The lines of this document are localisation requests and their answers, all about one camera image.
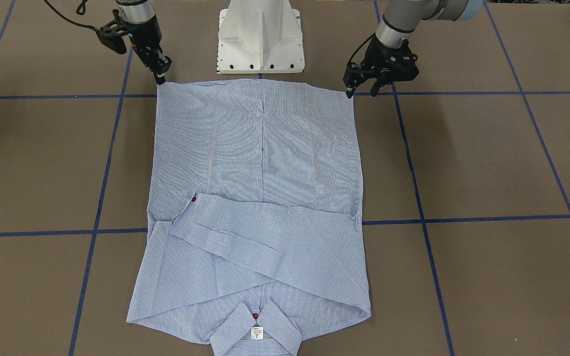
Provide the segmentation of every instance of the white mounting bracket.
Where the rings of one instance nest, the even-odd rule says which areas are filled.
[[[300,73],[305,69],[300,13],[289,0],[231,0],[219,13],[217,72]]]

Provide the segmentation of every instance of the black object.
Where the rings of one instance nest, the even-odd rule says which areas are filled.
[[[362,48],[366,42],[369,47],[364,54],[364,59],[359,65],[353,62],[353,57]],[[404,39],[399,48],[389,48],[378,40],[375,34],[372,34],[364,43],[355,50],[355,53],[346,63],[344,71],[344,85],[346,85],[346,96],[351,98],[360,84],[368,79],[377,79],[371,87],[371,96],[378,94],[383,87],[393,82],[412,81],[419,74],[416,66],[418,59],[416,54],[410,51],[408,47],[409,41]]]
[[[95,30],[100,43],[113,50],[117,54],[125,54],[127,47],[122,37],[129,35],[133,50],[145,67],[153,72],[157,84],[165,83],[164,75],[172,63],[165,56],[160,47],[162,34],[158,25],[157,16],[153,16],[144,23],[132,24],[120,18],[117,9],[113,10],[113,20],[105,26]]]

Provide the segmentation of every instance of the shirt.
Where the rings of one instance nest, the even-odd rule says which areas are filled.
[[[343,93],[265,79],[158,86],[127,322],[215,356],[294,356],[366,320],[362,189]]]

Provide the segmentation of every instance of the black cable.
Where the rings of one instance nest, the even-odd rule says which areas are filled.
[[[43,0],[43,1],[45,1],[45,3],[49,6],[49,8],[52,9],[52,11],[54,11],[58,16],[61,16],[61,18],[63,18],[63,20],[65,20],[66,22],[72,23],[72,25],[76,25],[78,27],[84,27],[85,29],[90,29],[93,31],[96,30],[96,28],[93,27],[92,25],[83,25],[82,23],[74,22],[69,18],[66,18],[65,16],[63,16],[63,14],[59,13],[58,10],[55,9],[54,6],[52,6],[52,4],[49,3],[48,0]]]
[[[371,40],[371,38],[373,38],[373,36],[375,36],[375,32],[373,32],[369,38],[367,38],[366,40],[364,40],[364,42],[362,42],[362,44],[360,45],[360,47],[358,47],[355,52],[353,52],[353,54],[351,55],[351,58],[349,58],[349,61],[353,61],[353,57],[355,57],[356,54],[358,54],[358,52],[362,49],[362,47],[364,47],[364,45],[366,45],[367,42],[369,42]]]
[[[81,4],[79,4],[79,7],[76,8],[76,13],[79,14],[80,16],[84,15],[85,11],[87,11],[87,9],[85,8],[87,2],[88,0],[82,0]]]

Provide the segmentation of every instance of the white label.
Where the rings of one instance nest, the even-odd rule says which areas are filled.
[[[252,327],[252,340],[261,340],[263,338],[263,327],[262,326],[254,326]]]

